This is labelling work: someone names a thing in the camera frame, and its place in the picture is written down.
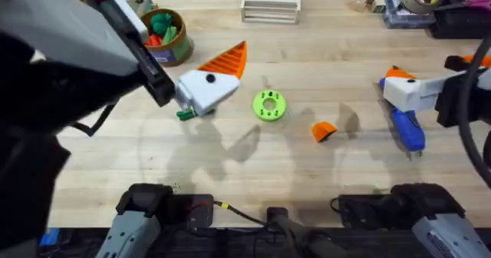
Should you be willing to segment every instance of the cable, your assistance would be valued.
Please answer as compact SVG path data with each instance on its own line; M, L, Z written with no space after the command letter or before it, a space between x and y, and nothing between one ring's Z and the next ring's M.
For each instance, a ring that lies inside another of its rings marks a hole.
M336 213L341 213L341 211L339 211L338 208L334 207L334 202L335 201L339 201L339 197L333 197L331 198L331 201L329 202L329 206L331 207L331 209L336 212Z
M102 124L106 121L107 117L109 117L109 114L114 109L116 104L117 101L114 104L109 104L108 106L106 106L92 127L88 127L82 123L75 123L72 124L71 126L75 129L78 129L79 131L82 131L88 137L92 137L99 130L99 128L101 128Z
M460 139L464 149L467 152L467 156L473 163L474 168L477 173L482 177L486 185L491 188L491 173L489 172L489 165L485 164L479 151L477 150L476 143L474 142L473 135L470 130L469 123L469 100L470 93L476 79L478 77L478 69L480 67L481 61L491 47L491 33L489 33L481 44L477 48L476 53L473 56L473 60L470 62L470 66L466 72L466 79L460 89L460 98L457 106L457 121L459 123Z
M233 213L236 213L237 215L243 217L244 219L247 219L247 220L252 221L253 223L257 223L257 224L262 225L262 226L265 226L266 225L266 222L264 222L262 220L258 220L258 219L254 218L254 217L251 217L248 214L241 212L240 210L238 210L237 208L233 207L232 205L230 205L228 203L224 203L224 202L218 201L218 200L213 201L213 203L215 205L223 208L223 209L230 210Z
M489 131L483 147L483 159L486 165L491 165L491 131Z

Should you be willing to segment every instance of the wooden table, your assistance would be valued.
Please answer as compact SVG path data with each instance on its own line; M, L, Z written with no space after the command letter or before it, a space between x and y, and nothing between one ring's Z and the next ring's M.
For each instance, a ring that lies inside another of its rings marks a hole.
M209 193L257 217L285 206L306 224L339 226L332 197L395 184L443 185L478 227L491 227L491 190L472 168L456 128L436 112L418 114L427 137L420 160L397 146L377 82L391 65L419 78L445 73L447 55L471 55L478 41L434 40L423 30L389 30L380 15L349 9L353 0L302 0L298 25L243 24L240 0L154 0L177 10L196 44L181 74L242 40L248 62L240 89L213 117L179 122L175 103L158 108L144 89L123 98L97 135L68 128L61 143L73 154L58 178L50 226L108 227L121 194L134 183L160 183L178 193ZM262 122L252 99L272 88L288 113ZM84 119L93 123L98 114ZM311 126L339 132L318 144ZM473 124L478 144L489 127ZM249 226L216 209L215 226Z

